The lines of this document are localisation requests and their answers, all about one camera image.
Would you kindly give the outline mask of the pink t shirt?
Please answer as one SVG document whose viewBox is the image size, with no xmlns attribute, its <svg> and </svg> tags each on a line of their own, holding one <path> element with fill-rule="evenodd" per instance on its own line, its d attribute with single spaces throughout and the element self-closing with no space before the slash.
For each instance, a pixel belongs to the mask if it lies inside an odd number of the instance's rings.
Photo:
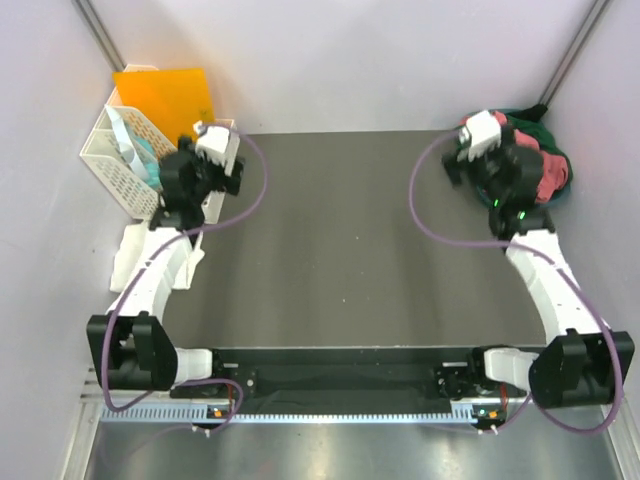
<svg viewBox="0 0 640 480">
<path fill-rule="evenodd" d="M 568 157 L 541 123 L 516 112 L 488 110 L 502 127 L 501 144 L 489 151 L 491 180 L 476 187 L 494 207 L 544 205 L 572 180 Z"/>
</svg>

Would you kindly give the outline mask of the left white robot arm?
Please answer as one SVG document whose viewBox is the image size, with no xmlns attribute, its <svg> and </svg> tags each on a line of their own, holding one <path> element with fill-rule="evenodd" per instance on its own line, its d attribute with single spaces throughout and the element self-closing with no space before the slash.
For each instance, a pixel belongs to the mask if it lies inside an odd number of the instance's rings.
<svg viewBox="0 0 640 480">
<path fill-rule="evenodd" d="M 162 316 L 197 245 L 191 238 L 241 222 L 257 209 L 264 194 L 261 191 L 249 208 L 222 223 L 186 231 L 158 227 L 150 232 L 151 255 L 139 258 L 138 269 L 112 308 L 91 316 L 87 323 L 96 378 L 109 409 L 127 408 L 113 403 L 113 390 L 139 391 L 142 397 L 179 385 L 194 385 L 209 397 L 224 390 L 227 374 L 214 364 L 212 351 L 175 347 L 162 327 Z"/>
</svg>

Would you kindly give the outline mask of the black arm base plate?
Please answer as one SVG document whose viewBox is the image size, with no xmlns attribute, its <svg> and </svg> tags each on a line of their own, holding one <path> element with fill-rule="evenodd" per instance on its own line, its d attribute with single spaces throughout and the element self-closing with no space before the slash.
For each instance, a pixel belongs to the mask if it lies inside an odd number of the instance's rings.
<svg viewBox="0 0 640 480">
<path fill-rule="evenodd" d="M 242 390 L 178 387 L 175 399 L 243 400 L 243 414 L 366 415 L 448 413 L 452 402 L 501 405 L 525 393 L 481 384 L 469 347 L 219 348 L 214 375 Z"/>
</svg>

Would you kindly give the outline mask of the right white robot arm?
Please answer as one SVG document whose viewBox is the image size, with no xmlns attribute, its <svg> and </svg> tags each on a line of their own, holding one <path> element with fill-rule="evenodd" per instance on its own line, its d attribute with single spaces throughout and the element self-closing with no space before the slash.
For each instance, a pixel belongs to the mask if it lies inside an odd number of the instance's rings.
<svg viewBox="0 0 640 480">
<path fill-rule="evenodd" d="M 628 333 L 598 323 L 578 296 L 549 211 L 537 202 L 542 155 L 515 143 L 475 149 L 460 136 L 442 163 L 453 184 L 466 175 L 489 197 L 491 233 L 524 282 L 547 341 L 539 353 L 507 346 L 476 349 L 466 372 L 469 388 L 487 396 L 510 384 L 545 409 L 613 403 L 635 345 Z"/>
</svg>

